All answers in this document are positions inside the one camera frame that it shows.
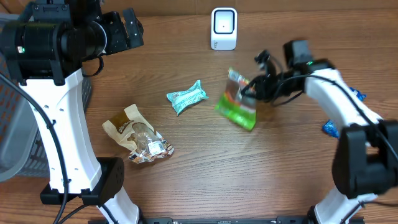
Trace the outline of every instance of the white device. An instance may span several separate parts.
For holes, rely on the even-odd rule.
[[[211,48],[233,50],[236,47],[238,13],[231,7],[218,7],[211,13]]]

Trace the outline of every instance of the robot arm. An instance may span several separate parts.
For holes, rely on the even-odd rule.
[[[350,97],[374,124],[379,123],[379,120],[382,119],[378,114],[371,111],[365,104],[358,100],[355,94],[343,81],[338,70],[327,68],[314,71],[312,75],[325,77],[337,82],[337,84],[343,87],[350,94]],[[307,96],[318,101],[319,106],[321,106],[322,110],[328,115],[328,117],[335,122],[339,131],[344,127],[349,127],[351,124],[358,124],[360,126],[368,125],[364,118],[355,109],[353,104],[349,101],[347,96],[332,83],[308,77],[305,80],[304,88]]]
[[[383,121],[359,101],[328,60],[313,59],[306,40],[291,41],[284,45],[284,50],[289,71],[276,75],[271,56],[264,51],[255,60],[264,68],[266,75],[255,78],[241,93],[273,103],[281,95],[302,91],[317,100],[337,125],[340,139],[332,166],[335,188],[324,200],[311,207],[307,221],[310,224],[349,223],[363,204],[398,183],[395,171],[398,161],[378,136],[382,133],[392,150],[398,152],[398,122]],[[254,88],[254,93],[248,92],[250,87]],[[379,154],[367,155],[368,145],[378,147]]]
[[[81,101],[82,62],[144,44],[134,11],[123,14],[126,28],[117,12],[101,13],[99,0],[36,0],[18,21],[4,26],[0,48],[11,78],[53,121],[65,160],[67,181],[52,135],[31,105],[50,166],[42,203],[60,205],[81,197],[85,205],[96,205],[109,223],[136,224],[139,209],[123,187],[123,160],[95,157]],[[28,22],[31,16],[34,22]]]

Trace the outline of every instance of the brown paper snack bag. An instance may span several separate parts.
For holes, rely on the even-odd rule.
[[[174,147],[145,120],[136,105],[127,107],[102,127],[119,145],[131,151],[129,159],[137,164],[152,162],[174,152]]]

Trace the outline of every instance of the food package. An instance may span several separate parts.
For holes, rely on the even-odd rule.
[[[354,95],[356,95],[356,97],[358,97],[359,100],[364,101],[366,98],[366,94],[362,94],[359,90],[356,90],[352,87],[350,87],[350,90],[354,93]],[[328,135],[330,135],[331,137],[334,138],[340,138],[340,133],[338,132],[338,129],[335,125],[335,122],[331,119],[329,119],[326,124],[324,124],[322,126],[322,130],[327,133]]]
[[[135,163],[152,162],[171,156],[174,147],[131,105],[102,124],[105,132],[119,145],[131,151],[129,159]]]
[[[208,99],[206,92],[201,88],[200,80],[197,80],[188,90],[168,93],[166,97],[171,102],[175,112],[177,112],[177,116],[180,115],[186,107],[198,103],[201,100]]]
[[[248,79],[230,68],[226,89],[215,109],[238,125],[252,130],[256,124],[256,99],[241,94],[241,90],[249,82]]]

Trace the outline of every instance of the wood grain surface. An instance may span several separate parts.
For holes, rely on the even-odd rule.
[[[145,46],[104,58],[92,78],[86,113],[97,156],[125,160],[126,188],[147,217],[266,218],[304,215],[333,187],[337,140],[322,133],[328,119],[317,102],[301,96],[288,105],[258,104],[257,124],[245,131],[218,115],[228,67],[257,75],[253,58],[269,49],[280,60],[282,44],[306,38],[316,58],[329,58],[349,86],[386,119],[398,118],[398,9],[240,14],[234,51],[210,49],[208,16],[143,17]],[[88,73],[96,60],[85,64]],[[165,95],[197,79],[210,97],[177,117]],[[168,160],[136,165],[101,127],[123,108],[142,115],[174,146]],[[0,184],[0,223],[51,223],[59,206],[42,205],[48,179],[15,177]],[[398,190],[380,197],[398,201]],[[65,213],[79,206],[75,199]],[[398,223],[397,210],[367,206],[367,223]],[[101,218],[85,208],[68,223]]]
[[[20,14],[31,0],[0,0],[10,12]],[[396,0],[105,0],[102,12],[134,8],[138,16],[210,15],[216,7],[234,7],[238,13],[391,9]]]

